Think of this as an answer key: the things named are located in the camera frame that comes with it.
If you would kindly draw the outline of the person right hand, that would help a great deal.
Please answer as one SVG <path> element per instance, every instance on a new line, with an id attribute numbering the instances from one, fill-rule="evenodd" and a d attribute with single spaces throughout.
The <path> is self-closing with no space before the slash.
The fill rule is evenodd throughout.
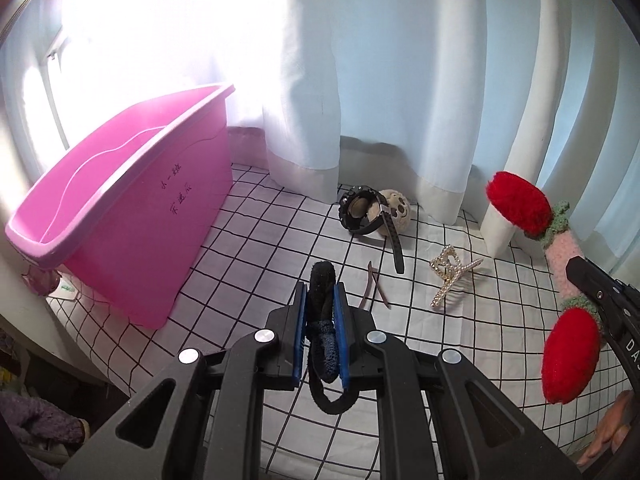
<path id="1" fill-rule="evenodd" d="M 586 468 L 606 450 L 616 453 L 627 437 L 635 411 L 634 393 L 631 390 L 621 392 L 598 422 L 594 438 L 579 457 L 577 466 Z"/>

